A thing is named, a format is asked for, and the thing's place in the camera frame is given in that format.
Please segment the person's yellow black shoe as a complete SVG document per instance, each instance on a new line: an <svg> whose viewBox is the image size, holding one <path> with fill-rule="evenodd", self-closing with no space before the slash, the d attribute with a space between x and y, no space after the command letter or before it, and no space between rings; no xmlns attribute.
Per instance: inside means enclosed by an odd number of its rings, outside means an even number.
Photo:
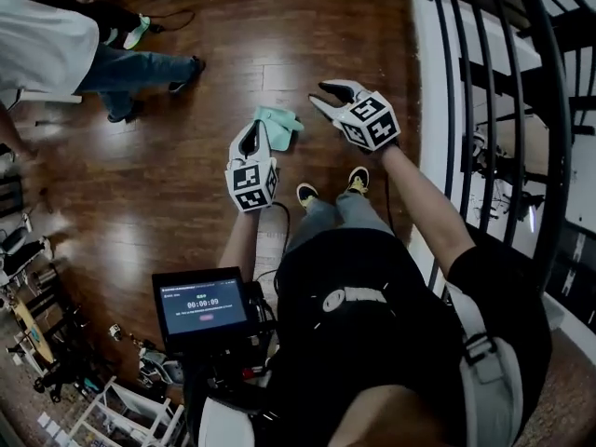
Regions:
<svg viewBox="0 0 596 447"><path fill-rule="evenodd" d="M368 192L370 182L369 171L362 166L354 168L348 176L347 192L357 193L365 196Z"/></svg>
<svg viewBox="0 0 596 447"><path fill-rule="evenodd" d="M300 205L305 210L313 201L318 200L317 189L309 183L300 183L296 188L296 195Z"/></svg>

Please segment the person's left yellow black shoe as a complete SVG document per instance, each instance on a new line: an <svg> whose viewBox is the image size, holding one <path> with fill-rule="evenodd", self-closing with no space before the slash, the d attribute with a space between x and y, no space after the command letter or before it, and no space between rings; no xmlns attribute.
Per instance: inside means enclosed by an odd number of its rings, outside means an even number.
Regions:
<svg viewBox="0 0 596 447"><path fill-rule="evenodd" d="M313 201L318 200L317 189L309 183L300 183L296 188L296 195L300 205L305 210Z"/></svg>

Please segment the black recording rig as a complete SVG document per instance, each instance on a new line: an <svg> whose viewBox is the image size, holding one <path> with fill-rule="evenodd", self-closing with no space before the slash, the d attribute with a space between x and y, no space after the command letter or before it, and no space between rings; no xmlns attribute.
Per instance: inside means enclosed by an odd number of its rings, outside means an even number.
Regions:
<svg viewBox="0 0 596 447"><path fill-rule="evenodd" d="M250 415L264 412L260 383L270 373L277 321L259 282L248 283L242 292L248 296L249 323L221 327L196 353L183 356L183 403L189 413L202 410L207 399Z"/></svg>

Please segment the person's left forearm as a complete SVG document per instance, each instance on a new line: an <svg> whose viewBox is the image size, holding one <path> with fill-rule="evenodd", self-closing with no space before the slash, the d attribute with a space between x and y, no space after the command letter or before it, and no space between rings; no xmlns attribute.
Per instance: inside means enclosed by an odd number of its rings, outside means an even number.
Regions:
<svg viewBox="0 0 596 447"><path fill-rule="evenodd" d="M237 267L244 282L253 280L261 211L240 212L225 244L219 268Z"/></svg>

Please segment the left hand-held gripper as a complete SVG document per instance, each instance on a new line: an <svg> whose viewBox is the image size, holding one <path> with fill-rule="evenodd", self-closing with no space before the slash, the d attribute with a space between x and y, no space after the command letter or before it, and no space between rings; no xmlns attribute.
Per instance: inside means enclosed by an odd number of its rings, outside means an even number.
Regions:
<svg viewBox="0 0 596 447"><path fill-rule="evenodd" d="M263 121L250 122L231 142L224 175L239 211L272 205L278 188L277 160L271 156Z"/></svg>

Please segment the white metal rack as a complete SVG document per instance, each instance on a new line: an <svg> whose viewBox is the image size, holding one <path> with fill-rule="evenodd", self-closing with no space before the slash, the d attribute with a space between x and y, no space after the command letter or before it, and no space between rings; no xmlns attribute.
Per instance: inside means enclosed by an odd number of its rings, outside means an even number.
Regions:
<svg viewBox="0 0 596 447"><path fill-rule="evenodd" d="M152 400L113 377L67 434L68 447L187 447L184 407Z"/></svg>

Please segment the black metal railing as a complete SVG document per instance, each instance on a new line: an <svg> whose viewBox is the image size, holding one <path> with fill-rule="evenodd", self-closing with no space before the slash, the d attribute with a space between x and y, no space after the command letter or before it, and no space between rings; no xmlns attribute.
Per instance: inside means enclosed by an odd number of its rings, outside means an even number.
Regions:
<svg viewBox="0 0 596 447"><path fill-rule="evenodd" d="M528 284L544 291L570 228L589 231L596 189L596 0L423 0L439 38L447 103L444 188L466 222L508 250ZM472 171L473 132L488 144L488 174ZM514 158L509 212L494 178L496 146ZM524 189L545 195L536 229L519 222L525 172L547 176Z"/></svg>

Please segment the black grey chair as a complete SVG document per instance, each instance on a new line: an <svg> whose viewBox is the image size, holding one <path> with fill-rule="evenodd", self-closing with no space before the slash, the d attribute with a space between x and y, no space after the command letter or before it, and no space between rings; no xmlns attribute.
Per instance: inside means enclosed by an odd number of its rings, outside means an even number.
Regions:
<svg viewBox="0 0 596 447"><path fill-rule="evenodd" d="M20 227L0 241L0 287L6 286L37 256L43 255L47 260L53 260L50 240L40 237L28 241L28 234L25 227Z"/></svg>

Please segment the black monitor screen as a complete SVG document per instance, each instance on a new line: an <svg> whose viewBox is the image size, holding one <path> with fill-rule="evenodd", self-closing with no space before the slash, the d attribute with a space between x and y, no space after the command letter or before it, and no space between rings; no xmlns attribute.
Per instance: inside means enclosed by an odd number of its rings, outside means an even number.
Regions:
<svg viewBox="0 0 596 447"><path fill-rule="evenodd" d="M249 335L256 315L237 267L152 275L167 351Z"/></svg>

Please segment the wooden board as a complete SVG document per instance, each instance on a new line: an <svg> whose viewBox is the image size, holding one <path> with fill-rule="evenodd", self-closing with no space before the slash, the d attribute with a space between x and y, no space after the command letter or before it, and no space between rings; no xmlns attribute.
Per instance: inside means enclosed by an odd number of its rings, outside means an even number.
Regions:
<svg viewBox="0 0 596 447"><path fill-rule="evenodd" d="M33 345L39 356L49 365L55 361L45 332L37 323L37 318L55 302L51 289L46 289L37 296L24 302L19 296L15 296L11 305L17 321L24 326L23 333Z"/></svg>

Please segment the person's right forearm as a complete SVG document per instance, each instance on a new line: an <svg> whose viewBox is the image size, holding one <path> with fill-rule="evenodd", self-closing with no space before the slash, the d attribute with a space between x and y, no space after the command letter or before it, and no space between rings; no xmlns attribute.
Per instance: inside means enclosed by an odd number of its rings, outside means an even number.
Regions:
<svg viewBox="0 0 596 447"><path fill-rule="evenodd" d="M391 144L382 152L381 162L413 224L448 278L459 256L475 246L462 217L397 145Z"/></svg>

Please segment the person's right yellow black shoe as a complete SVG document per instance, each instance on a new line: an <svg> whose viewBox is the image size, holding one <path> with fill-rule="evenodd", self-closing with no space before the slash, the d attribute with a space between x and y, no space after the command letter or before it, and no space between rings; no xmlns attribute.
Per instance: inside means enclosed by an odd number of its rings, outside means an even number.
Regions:
<svg viewBox="0 0 596 447"><path fill-rule="evenodd" d="M365 196L368 192L370 182L369 171L362 166L354 168L348 176L347 192L357 193Z"/></svg>

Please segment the person's black shirt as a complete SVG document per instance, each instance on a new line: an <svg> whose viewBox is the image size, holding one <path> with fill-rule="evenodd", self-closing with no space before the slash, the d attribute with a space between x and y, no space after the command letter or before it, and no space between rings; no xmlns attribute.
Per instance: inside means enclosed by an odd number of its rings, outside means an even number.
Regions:
<svg viewBox="0 0 596 447"><path fill-rule="evenodd" d="M280 348L267 391L278 447L327 447L354 398L385 385L411 389L445 423L446 440L464 444L461 325L399 239L327 230L289 251L277 275ZM458 256L447 279L478 305L488 333L513 347L530 416L551 355L537 292L508 252L487 247Z"/></svg>

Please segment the light green cloth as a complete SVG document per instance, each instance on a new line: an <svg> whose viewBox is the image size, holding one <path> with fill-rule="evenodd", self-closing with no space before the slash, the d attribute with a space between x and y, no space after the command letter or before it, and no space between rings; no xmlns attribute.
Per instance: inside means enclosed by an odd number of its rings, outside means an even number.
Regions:
<svg viewBox="0 0 596 447"><path fill-rule="evenodd" d="M294 132L298 133L305 129L296 113L286 109L258 106L253 119L264 123L271 149L279 152L289 149Z"/></svg>

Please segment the person's grey jeans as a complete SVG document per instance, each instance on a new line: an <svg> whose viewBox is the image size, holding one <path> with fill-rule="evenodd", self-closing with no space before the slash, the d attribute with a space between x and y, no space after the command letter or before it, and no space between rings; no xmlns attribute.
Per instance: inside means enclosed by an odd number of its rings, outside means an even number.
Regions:
<svg viewBox="0 0 596 447"><path fill-rule="evenodd" d="M393 234L365 196L345 191L336 198L334 205L314 198L306 208L305 216L293 234L286 252L289 253L324 231L336 228L372 229Z"/></svg>

